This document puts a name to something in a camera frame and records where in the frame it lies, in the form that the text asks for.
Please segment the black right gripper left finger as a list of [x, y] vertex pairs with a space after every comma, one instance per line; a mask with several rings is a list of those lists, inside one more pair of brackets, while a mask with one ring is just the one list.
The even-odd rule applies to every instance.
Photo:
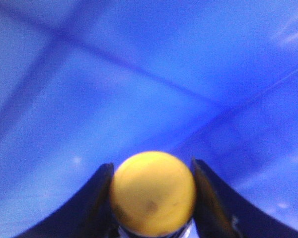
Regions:
[[59, 209], [18, 238], [110, 238], [117, 225], [109, 205], [112, 163], [101, 165]]

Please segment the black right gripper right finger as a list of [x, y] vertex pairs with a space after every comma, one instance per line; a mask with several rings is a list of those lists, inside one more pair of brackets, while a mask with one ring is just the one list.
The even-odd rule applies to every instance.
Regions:
[[194, 221], [201, 238], [298, 238], [298, 231], [267, 215], [193, 158], [197, 188]]

